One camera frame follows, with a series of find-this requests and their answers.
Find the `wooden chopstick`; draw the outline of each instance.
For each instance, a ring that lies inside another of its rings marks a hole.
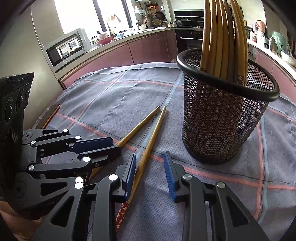
[[[238,84],[243,85],[245,82],[246,75],[246,55],[245,55],[245,47],[244,47],[244,35],[242,31],[242,25],[239,19],[239,13],[237,11],[236,4],[234,0],[230,0],[231,8],[233,12],[234,24],[235,24],[235,61],[238,64]]]
[[[145,149],[145,152],[144,152],[144,154],[143,154],[143,156],[142,156],[142,158],[141,158],[141,160],[139,162],[137,171],[135,173],[134,181],[133,181],[133,187],[132,187],[132,191],[131,191],[131,196],[130,196],[128,202],[125,202],[125,203],[123,203],[121,205],[121,208],[120,208],[120,210],[119,210],[119,212],[117,214],[117,217],[115,219],[116,231],[119,229],[119,227],[120,227],[120,225],[121,225],[121,223],[122,223],[122,221],[124,219],[124,216],[126,214],[126,211],[127,211],[128,207],[129,207],[129,205],[130,205],[130,203],[131,203],[131,201],[133,199],[133,196],[134,196],[134,194],[136,192],[136,189],[138,187],[138,184],[140,182],[140,179],[141,179],[141,177],[142,177],[142,175],[144,173],[145,165],[146,165],[147,160],[148,160],[148,158],[150,156],[150,153],[152,151],[152,148],[153,148],[155,139],[157,137],[158,131],[159,131],[160,126],[161,126],[161,122],[162,122],[162,120],[163,120],[163,118],[165,116],[165,110],[166,110],[166,106],[164,106],[164,108],[163,108],[163,110],[162,110],[162,112],[160,114],[160,117],[158,119],[158,122],[156,124],[156,127],[155,127],[155,129],[154,129],[154,131],[153,131],[153,133],[152,133],[152,135],[150,137],[150,140],[149,140],[149,142],[147,144],[147,147]]]
[[[229,35],[228,35],[228,23],[226,20],[226,13],[223,1],[220,0],[221,12],[222,12],[222,27],[223,27],[223,52],[222,52],[222,63],[221,63],[221,72],[220,78],[227,80],[227,71],[228,71],[228,58],[229,58]]]
[[[202,56],[200,59],[200,70],[206,72],[207,62],[210,49],[210,35],[211,35],[211,11],[210,1],[205,0],[205,14],[204,14],[204,33],[202,41]]]
[[[217,13],[216,2],[212,0],[212,15],[211,15],[211,35],[210,35],[210,52],[207,61],[207,73],[214,74],[217,51]]]
[[[227,0],[224,0],[224,3],[225,3],[225,10],[226,10],[227,24],[228,24],[228,34],[229,34],[227,82],[233,83],[234,60],[235,60],[234,31],[233,31],[232,15],[231,15]]]
[[[142,120],[134,129],[131,130],[118,144],[117,146],[122,148],[150,119],[153,117],[160,109],[160,106],[157,106],[144,120]],[[94,168],[89,177],[91,179],[94,175],[96,175],[101,167]]]
[[[222,16],[221,16],[219,0],[216,0],[216,12],[217,12],[217,49],[216,49],[214,76],[219,78],[220,72],[221,72],[222,51],[223,51],[223,27],[222,27]]]
[[[242,28],[242,32],[243,32],[243,39],[244,39],[244,53],[245,53],[245,79],[244,79],[244,86],[247,83],[247,74],[248,74],[248,43],[247,43],[247,35],[246,35],[246,30],[244,28],[244,20],[242,18],[242,13],[241,10],[239,9],[239,5],[237,3],[237,0],[234,0],[236,8],[237,8],[237,12],[239,14],[239,20],[241,23],[241,28]]]
[[[153,145],[155,143],[155,140],[156,140],[158,131],[160,129],[161,123],[162,123],[163,118],[165,116],[165,110],[166,110],[166,106],[163,107],[163,110],[162,110],[162,112],[160,114],[160,117],[159,117],[159,119],[157,121],[155,129],[154,129],[154,131],[153,131],[153,133],[152,133],[152,135],[150,137],[150,140],[149,140],[149,142],[148,142],[148,144],[146,146],[145,152],[144,152],[144,154],[143,154],[143,156],[142,156],[142,158],[141,158],[141,160],[139,162],[139,165],[138,165],[138,168],[137,168],[137,171],[135,173],[134,180],[133,180],[133,187],[132,187],[132,190],[131,190],[131,196],[130,196],[130,198],[128,200],[129,203],[131,203],[131,201],[133,199],[133,196],[134,196],[134,194],[136,192],[136,189],[138,187],[138,184],[139,184],[139,182],[141,180],[141,177],[142,177],[142,175],[144,173],[145,165],[146,165],[147,160],[148,160],[148,158],[150,156],[150,153],[151,153]]]

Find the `oven handle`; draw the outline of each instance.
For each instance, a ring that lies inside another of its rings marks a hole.
[[[195,38],[183,38],[183,37],[180,37],[181,39],[195,39]]]

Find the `bowl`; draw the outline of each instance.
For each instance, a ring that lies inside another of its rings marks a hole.
[[[105,38],[105,39],[102,39],[100,41],[97,42],[97,45],[99,46],[100,44],[101,45],[105,45],[105,44],[108,44],[108,43],[111,43],[111,41],[113,40],[113,36],[110,36],[108,38]]]
[[[296,67],[296,59],[292,55],[287,55],[283,51],[281,51],[281,57],[282,57],[283,61]]]
[[[154,20],[152,21],[152,24],[153,24],[154,26],[161,26],[161,25],[163,24],[163,22],[162,22],[161,20],[159,20],[159,19],[154,19]]]

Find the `built-in oven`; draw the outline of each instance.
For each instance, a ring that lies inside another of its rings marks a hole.
[[[178,53],[187,49],[201,48],[202,37],[203,29],[176,30]]]

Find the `kitchen cabinet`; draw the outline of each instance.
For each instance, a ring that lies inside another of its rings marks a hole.
[[[170,62],[164,32],[132,41],[128,46],[134,64]]]
[[[149,36],[135,38],[119,46],[94,56],[94,60],[83,67],[77,66],[77,71],[66,78],[63,83],[69,87],[82,75],[98,71],[103,68],[128,66],[150,62],[171,62],[177,57],[177,41],[174,30],[168,30],[151,34]]]
[[[257,50],[256,63],[265,68],[277,81],[280,92],[286,95],[296,103],[296,82],[295,80],[278,64],[269,58],[266,54]]]

